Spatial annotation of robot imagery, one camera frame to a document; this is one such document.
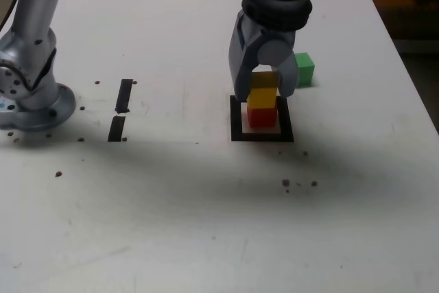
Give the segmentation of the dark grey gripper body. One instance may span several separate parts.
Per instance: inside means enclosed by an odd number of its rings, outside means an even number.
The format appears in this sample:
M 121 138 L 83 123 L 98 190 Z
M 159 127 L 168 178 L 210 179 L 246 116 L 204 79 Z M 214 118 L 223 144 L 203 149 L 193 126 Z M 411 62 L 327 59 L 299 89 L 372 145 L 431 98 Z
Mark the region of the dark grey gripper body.
M 295 32 L 278 32 L 276 30 L 270 30 L 251 21 L 249 18 L 243 18 L 241 22 L 241 33 L 244 38 L 245 46 L 249 46 L 259 37 L 265 37 L 267 39 L 283 40 L 293 49 L 296 41 Z

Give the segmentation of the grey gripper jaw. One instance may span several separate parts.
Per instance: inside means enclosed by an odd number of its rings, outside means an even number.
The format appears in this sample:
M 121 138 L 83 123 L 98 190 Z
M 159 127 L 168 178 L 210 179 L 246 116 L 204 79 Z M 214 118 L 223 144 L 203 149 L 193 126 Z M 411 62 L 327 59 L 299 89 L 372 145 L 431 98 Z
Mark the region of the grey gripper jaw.
M 298 85 L 298 64 L 290 45 L 282 40 L 269 40 L 257 52 L 259 65 L 270 66 L 278 74 L 281 97 L 293 95 Z
M 239 14 L 230 40 L 228 61 L 233 81 L 235 97 L 246 101 L 250 93 L 252 70 L 257 66 L 257 34 L 252 28 L 253 22 L 245 15 Z

